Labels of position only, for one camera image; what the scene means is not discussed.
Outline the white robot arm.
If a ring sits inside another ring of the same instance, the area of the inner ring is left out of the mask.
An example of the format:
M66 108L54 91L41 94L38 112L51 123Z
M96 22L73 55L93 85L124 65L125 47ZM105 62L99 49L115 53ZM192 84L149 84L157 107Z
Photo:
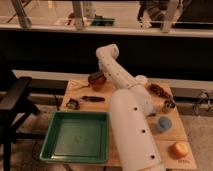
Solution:
M109 117L123 171L166 171L146 119L155 112L151 95L116 61L116 44L99 47L96 56L117 87L109 101Z

